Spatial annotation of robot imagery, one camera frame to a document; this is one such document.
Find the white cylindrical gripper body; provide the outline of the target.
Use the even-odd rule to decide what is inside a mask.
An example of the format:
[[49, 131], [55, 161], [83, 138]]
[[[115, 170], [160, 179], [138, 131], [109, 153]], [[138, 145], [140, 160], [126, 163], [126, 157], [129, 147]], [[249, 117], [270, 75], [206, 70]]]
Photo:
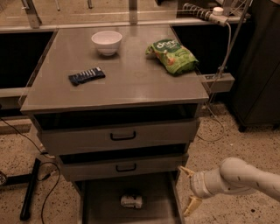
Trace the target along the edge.
[[191, 179], [191, 190], [195, 196], [208, 199], [223, 192], [219, 169], [195, 172]]

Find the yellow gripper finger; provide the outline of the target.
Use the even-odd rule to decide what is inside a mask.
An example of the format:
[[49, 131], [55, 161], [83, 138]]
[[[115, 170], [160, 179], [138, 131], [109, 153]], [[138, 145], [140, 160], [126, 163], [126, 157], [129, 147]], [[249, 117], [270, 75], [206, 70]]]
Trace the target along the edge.
[[184, 167], [184, 166], [180, 166], [179, 169], [186, 174], [186, 176], [190, 179], [193, 175], [194, 175], [194, 171]]
[[183, 212], [183, 215], [185, 217], [190, 216], [201, 205], [201, 203], [202, 203], [201, 198], [198, 198], [194, 195], [190, 195], [185, 211]]

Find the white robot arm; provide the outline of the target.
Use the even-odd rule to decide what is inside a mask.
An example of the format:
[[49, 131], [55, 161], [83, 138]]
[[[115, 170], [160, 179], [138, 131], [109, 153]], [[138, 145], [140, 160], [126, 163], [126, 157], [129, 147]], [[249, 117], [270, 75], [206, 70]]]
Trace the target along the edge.
[[183, 166], [178, 169], [190, 179], [193, 195], [185, 208], [184, 216], [190, 216], [202, 203], [216, 194], [250, 194], [262, 192], [280, 201], [280, 176], [257, 169], [237, 157], [224, 159], [211, 171], [192, 171]]

